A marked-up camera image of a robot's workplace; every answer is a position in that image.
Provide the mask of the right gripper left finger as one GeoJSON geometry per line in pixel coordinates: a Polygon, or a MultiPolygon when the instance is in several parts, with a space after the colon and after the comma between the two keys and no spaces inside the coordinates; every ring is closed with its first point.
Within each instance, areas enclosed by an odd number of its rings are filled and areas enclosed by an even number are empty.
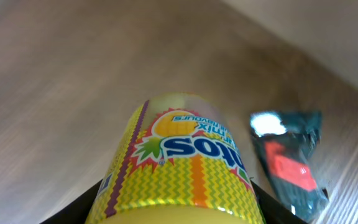
{"type": "Polygon", "coordinates": [[[97,196],[102,180],[41,224],[84,224],[97,196]]]}

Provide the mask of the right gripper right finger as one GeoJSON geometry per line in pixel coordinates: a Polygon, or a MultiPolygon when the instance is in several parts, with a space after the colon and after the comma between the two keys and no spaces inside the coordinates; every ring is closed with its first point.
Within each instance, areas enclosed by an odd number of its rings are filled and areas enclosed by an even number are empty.
{"type": "Polygon", "coordinates": [[[256,183],[251,181],[251,184],[267,224],[306,224],[306,222],[292,214],[292,212],[287,210],[256,183]]]}

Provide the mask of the black red tool package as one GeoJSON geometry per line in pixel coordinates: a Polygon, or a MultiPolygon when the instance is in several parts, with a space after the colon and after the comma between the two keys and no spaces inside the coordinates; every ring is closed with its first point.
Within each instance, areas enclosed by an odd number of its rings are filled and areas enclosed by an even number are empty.
{"type": "Polygon", "coordinates": [[[329,202],[308,160],[321,139],[320,111],[261,111],[250,115],[254,151],[280,203],[304,222],[329,202]]]}

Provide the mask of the yellow lidded jar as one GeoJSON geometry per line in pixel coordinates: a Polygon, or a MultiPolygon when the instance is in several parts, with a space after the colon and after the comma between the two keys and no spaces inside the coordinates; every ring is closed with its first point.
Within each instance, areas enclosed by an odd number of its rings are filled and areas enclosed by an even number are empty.
{"type": "Polygon", "coordinates": [[[140,105],[87,223],[263,223],[253,186],[219,113],[189,93],[140,105]]]}

